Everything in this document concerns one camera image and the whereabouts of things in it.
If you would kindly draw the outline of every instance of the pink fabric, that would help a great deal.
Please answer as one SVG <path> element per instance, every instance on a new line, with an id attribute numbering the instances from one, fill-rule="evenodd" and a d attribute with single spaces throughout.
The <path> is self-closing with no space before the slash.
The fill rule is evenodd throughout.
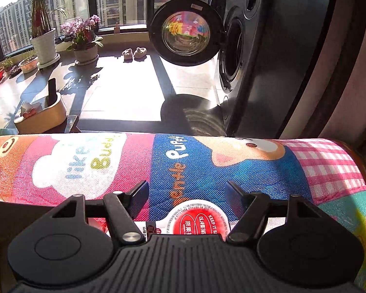
<path id="1" fill-rule="evenodd" d="M 316 205 L 366 190 L 365 180 L 348 153 L 326 139 L 282 140 L 305 172 Z"/>

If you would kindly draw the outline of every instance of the open round door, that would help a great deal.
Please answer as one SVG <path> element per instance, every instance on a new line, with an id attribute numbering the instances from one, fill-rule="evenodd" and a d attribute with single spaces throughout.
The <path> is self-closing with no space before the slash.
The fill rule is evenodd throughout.
<path id="1" fill-rule="evenodd" d="M 218 13 L 201 0 L 170 0 L 153 17 L 149 39 L 162 58 L 179 66 L 207 62 L 220 50 L 225 30 Z"/>

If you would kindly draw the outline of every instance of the white cloud shape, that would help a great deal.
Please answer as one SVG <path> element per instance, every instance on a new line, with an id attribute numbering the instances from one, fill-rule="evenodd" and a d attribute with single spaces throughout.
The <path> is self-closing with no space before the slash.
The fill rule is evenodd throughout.
<path id="1" fill-rule="evenodd" d="M 64 197 L 84 194 L 86 199 L 102 195 L 114 180 L 126 134 L 54 134 L 59 142 L 50 155 L 39 158 L 32 179 L 38 188 L 52 186 Z"/>

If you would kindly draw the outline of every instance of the sunlit floor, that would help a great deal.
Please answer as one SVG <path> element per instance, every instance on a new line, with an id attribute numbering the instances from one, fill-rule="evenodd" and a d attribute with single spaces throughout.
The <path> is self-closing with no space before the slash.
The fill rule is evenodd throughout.
<path id="1" fill-rule="evenodd" d="M 137 46 L 147 47 L 146 58 L 124 62 L 122 51 Z M 46 96 L 47 81 L 56 78 L 67 113 L 80 118 L 80 130 L 223 136 L 216 66 L 216 58 L 176 66 L 150 45 L 108 45 L 95 64 L 79 67 L 72 52 L 64 52 L 58 64 L 0 82 L 0 128 L 15 128 L 19 107 Z"/>

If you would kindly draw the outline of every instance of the plush slipper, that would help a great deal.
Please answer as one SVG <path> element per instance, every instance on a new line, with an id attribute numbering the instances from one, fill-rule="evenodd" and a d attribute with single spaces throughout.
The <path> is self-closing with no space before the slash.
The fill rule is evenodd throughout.
<path id="1" fill-rule="evenodd" d="M 137 47 L 136 51 L 134 52 L 134 58 L 142 58 L 146 55 L 146 48 L 145 47 Z"/>
<path id="2" fill-rule="evenodd" d="M 133 60 L 133 51 L 131 48 L 122 52 L 123 60 Z"/>

